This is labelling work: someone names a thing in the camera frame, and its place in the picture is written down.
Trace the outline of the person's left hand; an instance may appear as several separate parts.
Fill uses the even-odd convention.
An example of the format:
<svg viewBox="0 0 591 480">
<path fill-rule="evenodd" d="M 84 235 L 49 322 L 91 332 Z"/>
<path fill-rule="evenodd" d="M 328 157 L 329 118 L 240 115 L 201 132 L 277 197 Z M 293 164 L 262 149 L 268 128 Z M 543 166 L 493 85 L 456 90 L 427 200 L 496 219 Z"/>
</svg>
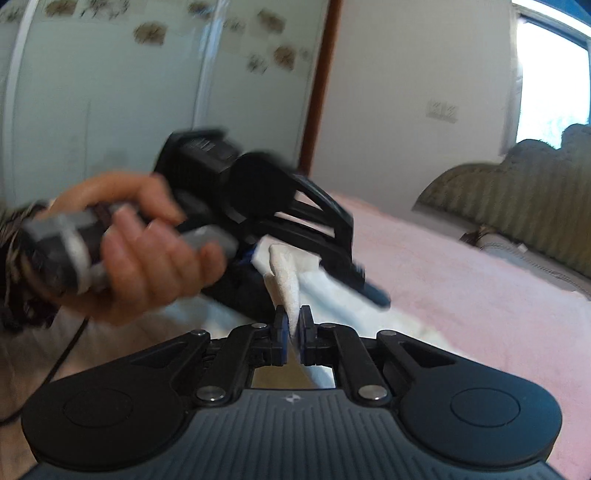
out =
<svg viewBox="0 0 591 480">
<path fill-rule="evenodd" d="M 84 210 L 101 202 L 123 204 L 101 243 L 111 290 L 54 296 L 23 260 L 27 281 L 45 299 L 95 321 L 122 325 L 195 296 L 221 278 L 226 267 L 221 247 L 209 243 L 194 250 L 177 236 L 174 227 L 185 215 L 157 175 L 101 174 L 63 192 L 39 216 Z"/>
</svg>

